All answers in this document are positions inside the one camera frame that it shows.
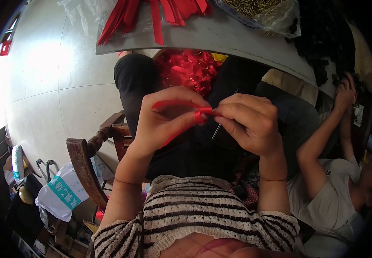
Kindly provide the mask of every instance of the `hand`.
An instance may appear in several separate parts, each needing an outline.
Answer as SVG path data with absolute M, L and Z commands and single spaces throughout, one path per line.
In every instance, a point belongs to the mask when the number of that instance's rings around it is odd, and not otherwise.
M 220 101 L 214 120 L 245 150 L 267 157 L 282 147 L 278 110 L 265 97 L 236 93 Z
M 170 87 L 143 97 L 137 132 L 131 145 L 137 152 L 153 154 L 176 132 L 194 122 L 197 109 L 184 106 L 169 106 L 160 110 L 152 106 L 161 100 L 185 100 L 199 106 L 210 106 L 198 93 L 184 87 Z
M 342 113 L 351 107 L 355 100 L 354 80 L 349 73 L 346 73 L 346 75 L 348 79 L 341 80 L 335 98 L 335 108 Z

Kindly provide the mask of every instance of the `bag of metal rings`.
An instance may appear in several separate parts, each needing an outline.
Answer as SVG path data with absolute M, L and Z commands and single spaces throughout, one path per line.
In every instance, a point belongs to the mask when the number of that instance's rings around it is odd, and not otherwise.
M 287 38 L 301 36 L 298 0 L 213 0 L 236 20 L 250 28 L 280 34 Z

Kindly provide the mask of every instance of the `bag with printed text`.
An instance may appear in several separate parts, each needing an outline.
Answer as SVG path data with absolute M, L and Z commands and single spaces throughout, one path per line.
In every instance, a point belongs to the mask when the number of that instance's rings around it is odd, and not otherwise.
M 114 177 L 110 168 L 97 155 L 91 158 L 91 164 L 100 185 L 105 180 Z M 56 218 L 69 222 L 72 210 L 88 198 L 89 196 L 82 187 L 70 162 L 41 188 L 35 199 L 35 204 L 46 209 Z

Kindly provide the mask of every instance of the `needle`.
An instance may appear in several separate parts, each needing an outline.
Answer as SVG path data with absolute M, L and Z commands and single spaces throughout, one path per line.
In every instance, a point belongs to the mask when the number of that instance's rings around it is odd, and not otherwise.
M 220 126 L 221 126 L 220 124 L 217 126 L 216 131 L 214 132 L 214 134 L 213 134 L 213 136 L 212 136 L 212 141 L 213 141 L 214 138 L 216 137 L 216 134 L 217 134 L 217 132 L 219 131 Z

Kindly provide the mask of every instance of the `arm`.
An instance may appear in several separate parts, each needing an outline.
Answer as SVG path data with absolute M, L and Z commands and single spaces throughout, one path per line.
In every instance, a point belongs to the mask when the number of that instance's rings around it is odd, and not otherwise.
M 342 114 L 342 111 L 334 109 L 296 152 L 299 168 L 310 199 L 313 199 L 328 182 L 326 172 L 318 162 L 318 156 L 325 147 L 332 131 L 341 120 Z
M 257 211 L 279 210 L 290 215 L 286 181 L 287 168 L 283 147 L 268 157 L 261 157 L 259 171 L 260 185 Z
M 151 154 L 141 154 L 133 142 L 116 169 L 113 189 L 100 227 L 117 220 L 132 220 L 142 208 L 141 186 Z
M 157 101 L 174 99 L 190 101 L 199 106 L 209 106 L 198 93 L 184 87 L 170 87 L 143 98 L 136 138 L 117 166 L 113 189 L 101 227 L 117 220 L 130 221 L 136 217 L 143 206 L 141 185 L 154 152 L 162 147 L 171 135 L 194 122 L 194 111 L 175 114 L 178 116 L 171 119 L 162 115 L 164 110 L 157 111 L 152 108 Z
M 237 93 L 219 103 L 214 118 L 245 150 L 261 156 L 258 210 L 290 214 L 287 168 L 278 111 L 263 97 Z
M 354 149 L 352 148 L 351 142 L 351 114 L 352 106 L 349 106 L 341 118 L 340 141 L 346 160 L 354 156 Z
M 296 152 L 299 168 L 305 182 L 307 193 L 312 200 L 323 186 L 328 182 L 326 173 L 318 162 L 318 156 L 325 147 L 332 131 L 340 122 L 345 110 L 351 105 L 355 97 L 355 88 L 351 75 L 347 74 L 348 79 L 341 81 L 337 89 L 337 96 L 335 98 L 334 109 L 325 119 L 325 121 L 318 127 L 313 135 L 301 146 Z M 341 128 L 341 132 L 346 132 L 346 125 Z

